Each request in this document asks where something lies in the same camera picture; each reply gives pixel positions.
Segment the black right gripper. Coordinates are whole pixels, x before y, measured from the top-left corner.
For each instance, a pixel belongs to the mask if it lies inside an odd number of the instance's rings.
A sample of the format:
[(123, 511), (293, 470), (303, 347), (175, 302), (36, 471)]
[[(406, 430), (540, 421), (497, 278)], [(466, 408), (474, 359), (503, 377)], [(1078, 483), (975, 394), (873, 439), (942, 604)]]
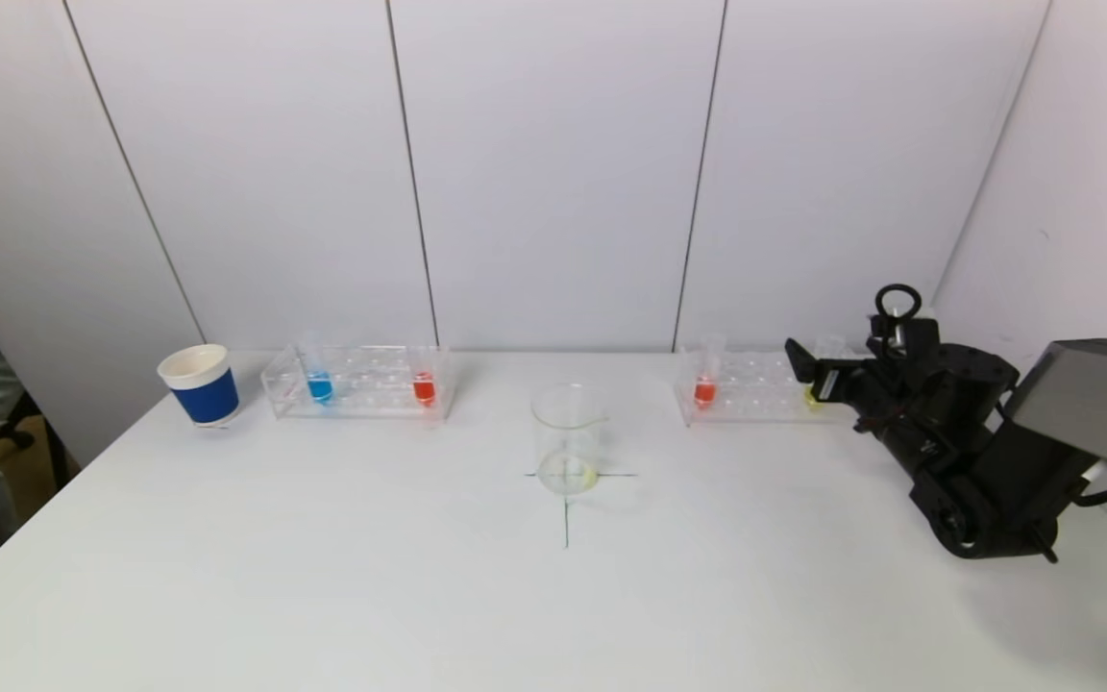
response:
[(887, 368), (878, 358), (816, 359), (794, 338), (783, 350), (797, 382), (813, 383), (818, 403), (852, 407), (852, 428), (884, 428), (891, 420), (891, 390)]

